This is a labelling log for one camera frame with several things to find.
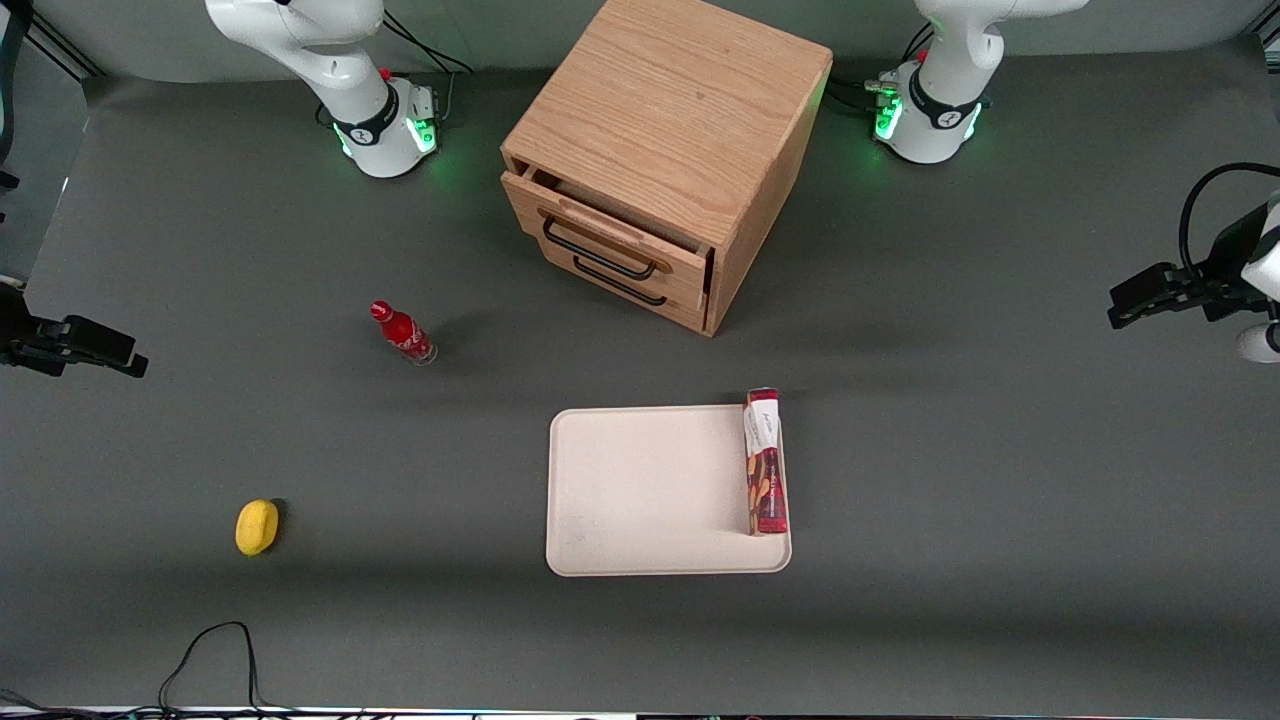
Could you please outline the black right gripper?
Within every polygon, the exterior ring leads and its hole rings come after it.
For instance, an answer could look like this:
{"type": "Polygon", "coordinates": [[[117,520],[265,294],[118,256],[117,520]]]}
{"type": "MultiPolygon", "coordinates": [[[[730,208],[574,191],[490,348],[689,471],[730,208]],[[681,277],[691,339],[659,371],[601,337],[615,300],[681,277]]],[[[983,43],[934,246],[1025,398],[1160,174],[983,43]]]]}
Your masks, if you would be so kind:
{"type": "Polygon", "coordinates": [[[29,313],[18,288],[1,288],[1,364],[50,377],[60,377],[65,366],[73,364],[101,366],[138,379],[145,377],[148,359],[136,352],[132,336],[86,316],[65,316],[64,324],[68,348],[60,351],[60,361],[28,354],[38,338],[40,320],[29,313]]]}

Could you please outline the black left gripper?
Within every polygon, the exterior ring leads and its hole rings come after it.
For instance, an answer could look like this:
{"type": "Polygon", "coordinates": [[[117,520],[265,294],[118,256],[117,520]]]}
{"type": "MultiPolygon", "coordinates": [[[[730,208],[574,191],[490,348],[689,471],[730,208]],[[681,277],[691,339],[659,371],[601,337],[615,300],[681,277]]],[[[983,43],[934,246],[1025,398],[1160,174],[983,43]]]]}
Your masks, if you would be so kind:
{"type": "Polygon", "coordinates": [[[1247,263],[1254,259],[1263,234],[1268,208],[1265,204],[1225,227],[1215,237],[1204,260],[1190,259],[1192,205],[1180,215],[1180,259],[1156,263],[1117,286],[1108,322],[1115,331],[1161,313],[1181,313],[1201,305],[1204,319],[1220,322],[1236,313],[1267,313],[1270,301],[1242,278],[1247,263]],[[1190,277],[1190,291],[1187,286],[1190,277]]]}

